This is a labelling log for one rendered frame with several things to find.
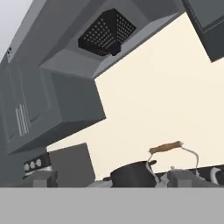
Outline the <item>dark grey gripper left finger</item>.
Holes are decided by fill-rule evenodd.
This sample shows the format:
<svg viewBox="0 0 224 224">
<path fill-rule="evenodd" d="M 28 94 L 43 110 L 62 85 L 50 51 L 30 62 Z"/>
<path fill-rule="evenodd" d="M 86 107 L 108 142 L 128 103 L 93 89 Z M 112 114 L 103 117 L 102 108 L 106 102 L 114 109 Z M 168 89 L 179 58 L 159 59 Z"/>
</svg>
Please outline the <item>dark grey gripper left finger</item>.
<svg viewBox="0 0 224 224">
<path fill-rule="evenodd" d="M 56 171 L 35 171 L 24 182 L 31 187 L 57 187 L 58 173 Z"/>
</svg>

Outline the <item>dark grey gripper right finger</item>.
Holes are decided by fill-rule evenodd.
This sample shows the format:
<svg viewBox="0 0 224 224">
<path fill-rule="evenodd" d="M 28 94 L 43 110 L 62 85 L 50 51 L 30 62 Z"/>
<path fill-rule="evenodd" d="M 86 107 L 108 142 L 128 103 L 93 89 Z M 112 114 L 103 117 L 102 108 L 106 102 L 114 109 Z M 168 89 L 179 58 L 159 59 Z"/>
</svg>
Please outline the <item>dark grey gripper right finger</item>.
<svg viewBox="0 0 224 224">
<path fill-rule="evenodd" d="M 202 180 L 190 171 L 168 171 L 169 187 L 216 187 L 216 184 Z"/>
</svg>

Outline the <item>black appliance with white knobs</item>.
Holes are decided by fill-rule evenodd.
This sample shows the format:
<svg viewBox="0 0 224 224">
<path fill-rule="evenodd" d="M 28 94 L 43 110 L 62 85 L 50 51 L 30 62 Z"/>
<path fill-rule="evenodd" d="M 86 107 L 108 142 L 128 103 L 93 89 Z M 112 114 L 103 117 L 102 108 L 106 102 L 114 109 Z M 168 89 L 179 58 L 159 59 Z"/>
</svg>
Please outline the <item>black appliance with white knobs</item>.
<svg viewBox="0 0 224 224">
<path fill-rule="evenodd" d="M 52 169 L 51 159 L 48 152 L 24 162 L 25 176 L 29 176 L 36 171 L 51 171 Z"/>
</svg>

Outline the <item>grey box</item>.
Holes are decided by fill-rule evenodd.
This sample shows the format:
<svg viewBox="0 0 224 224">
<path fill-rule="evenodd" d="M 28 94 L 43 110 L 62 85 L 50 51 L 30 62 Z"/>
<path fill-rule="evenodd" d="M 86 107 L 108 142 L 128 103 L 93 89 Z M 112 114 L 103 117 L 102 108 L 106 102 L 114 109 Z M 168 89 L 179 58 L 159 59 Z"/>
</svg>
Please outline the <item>grey box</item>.
<svg viewBox="0 0 224 224">
<path fill-rule="evenodd" d="M 86 143 L 49 152 L 58 187 L 86 187 L 95 181 L 95 171 Z"/>
</svg>

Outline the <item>black and white object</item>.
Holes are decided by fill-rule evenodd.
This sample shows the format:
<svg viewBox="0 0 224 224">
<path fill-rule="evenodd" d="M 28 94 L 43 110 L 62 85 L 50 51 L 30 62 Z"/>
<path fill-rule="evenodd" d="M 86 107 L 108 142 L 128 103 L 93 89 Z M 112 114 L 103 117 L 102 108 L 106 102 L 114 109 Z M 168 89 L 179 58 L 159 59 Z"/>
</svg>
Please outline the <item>black and white object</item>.
<svg viewBox="0 0 224 224">
<path fill-rule="evenodd" d="M 224 171 L 221 168 L 213 167 L 210 171 L 210 180 L 216 185 L 224 186 Z"/>
</svg>

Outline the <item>black pot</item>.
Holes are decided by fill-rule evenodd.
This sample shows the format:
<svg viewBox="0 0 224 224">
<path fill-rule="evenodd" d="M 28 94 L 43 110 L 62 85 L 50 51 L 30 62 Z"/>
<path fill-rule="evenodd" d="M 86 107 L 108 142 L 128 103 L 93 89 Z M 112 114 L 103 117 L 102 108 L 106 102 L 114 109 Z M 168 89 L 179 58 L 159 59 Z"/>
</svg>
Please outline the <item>black pot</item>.
<svg viewBox="0 0 224 224">
<path fill-rule="evenodd" d="M 113 170 L 110 173 L 113 187 L 154 187 L 156 180 L 146 165 L 152 167 L 156 162 L 139 161 Z"/>
</svg>

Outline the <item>grey range hood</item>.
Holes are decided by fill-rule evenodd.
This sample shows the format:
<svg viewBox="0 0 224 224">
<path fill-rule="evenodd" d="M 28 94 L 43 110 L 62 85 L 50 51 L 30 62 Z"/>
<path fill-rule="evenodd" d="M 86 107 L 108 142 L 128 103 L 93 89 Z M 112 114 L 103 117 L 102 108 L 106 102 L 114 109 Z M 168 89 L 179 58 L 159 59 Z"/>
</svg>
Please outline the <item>grey range hood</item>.
<svg viewBox="0 0 224 224">
<path fill-rule="evenodd" d="M 184 12 L 181 0 L 91 0 L 40 66 L 94 79 Z"/>
</svg>

